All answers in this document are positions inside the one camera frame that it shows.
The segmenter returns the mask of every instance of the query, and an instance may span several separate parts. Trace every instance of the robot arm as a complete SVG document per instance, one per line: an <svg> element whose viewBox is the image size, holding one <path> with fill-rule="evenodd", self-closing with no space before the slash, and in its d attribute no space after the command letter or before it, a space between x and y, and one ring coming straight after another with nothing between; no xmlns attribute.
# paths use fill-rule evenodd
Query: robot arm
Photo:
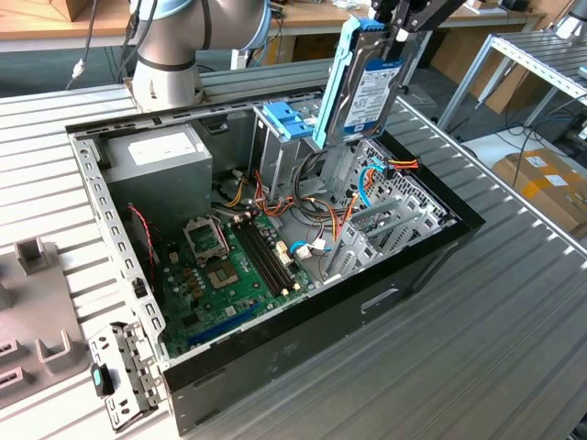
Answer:
<svg viewBox="0 0 587 440"><path fill-rule="evenodd" d="M133 0L147 25L133 94L145 110L193 105L203 97L196 50L257 48L271 23L269 0Z"/></svg>

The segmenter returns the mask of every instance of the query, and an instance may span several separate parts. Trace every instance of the hard drive label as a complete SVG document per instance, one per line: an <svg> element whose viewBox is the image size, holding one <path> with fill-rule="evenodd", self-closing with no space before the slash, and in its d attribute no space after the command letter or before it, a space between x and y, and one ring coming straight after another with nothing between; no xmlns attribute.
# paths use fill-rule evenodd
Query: hard drive label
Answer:
<svg viewBox="0 0 587 440"><path fill-rule="evenodd" d="M345 132L357 133L372 127L382 114L390 93L390 82L397 76L402 62L372 60L360 78L355 99L350 107Z"/></svg>

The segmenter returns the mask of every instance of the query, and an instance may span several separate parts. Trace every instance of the blue drive bracket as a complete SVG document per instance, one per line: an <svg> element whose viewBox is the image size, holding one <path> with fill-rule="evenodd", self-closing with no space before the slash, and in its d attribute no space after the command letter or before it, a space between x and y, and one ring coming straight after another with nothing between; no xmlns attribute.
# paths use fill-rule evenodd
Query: blue drive bracket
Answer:
<svg viewBox="0 0 587 440"><path fill-rule="evenodd" d="M370 30L384 30L385 25L376 20L370 18L356 18L351 16L344 25L342 25L342 31L340 32L340 40L338 41L338 49L335 55L334 62L332 64L332 71L328 77L327 90L322 98L322 107L320 108L320 114L316 120L314 127L314 133L312 138L315 143L321 148L327 141L327 126L330 114L332 113L332 107L336 102L339 95L339 88L343 80L343 73L345 69L350 65L352 61L353 52L350 49L353 41L353 36L357 29L363 31Z"/></svg>
<svg viewBox="0 0 587 440"><path fill-rule="evenodd" d="M263 106L263 114L287 139L305 138L312 134L312 127L287 103L270 103Z"/></svg>

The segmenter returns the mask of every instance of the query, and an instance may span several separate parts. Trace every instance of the blue tab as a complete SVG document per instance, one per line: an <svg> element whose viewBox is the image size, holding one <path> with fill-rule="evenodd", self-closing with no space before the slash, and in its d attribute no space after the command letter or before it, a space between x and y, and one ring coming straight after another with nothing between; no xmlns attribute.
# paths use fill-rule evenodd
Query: blue tab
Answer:
<svg viewBox="0 0 587 440"><path fill-rule="evenodd" d="M94 371L94 385L97 387L102 383L102 377L100 376L100 370Z"/></svg>
<svg viewBox="0 0 587 440"><path fill-rule="evenodd" d="M313 128L287 103L270 103L263 106L263 113L288 139L298 139L310 136Z"/></svg>
<svg viewBox="0 0 587 440"><path fill-rule="evenodd" d="M385 25L372 18L359 18L360 30L384 30Z"/></svg>

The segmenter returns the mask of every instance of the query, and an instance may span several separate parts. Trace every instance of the ram slot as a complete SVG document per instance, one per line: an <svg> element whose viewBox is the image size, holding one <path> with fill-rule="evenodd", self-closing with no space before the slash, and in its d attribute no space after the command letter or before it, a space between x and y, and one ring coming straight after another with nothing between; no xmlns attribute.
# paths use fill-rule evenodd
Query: ram slot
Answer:
<svg viewBox="0 0 587 440"><path fill-rule="evenodd" d="M233 231L273 296L281 295L283 289L291 290L294 287L289 274L269 249L255 225L238 225L233 227Z"/></svg>

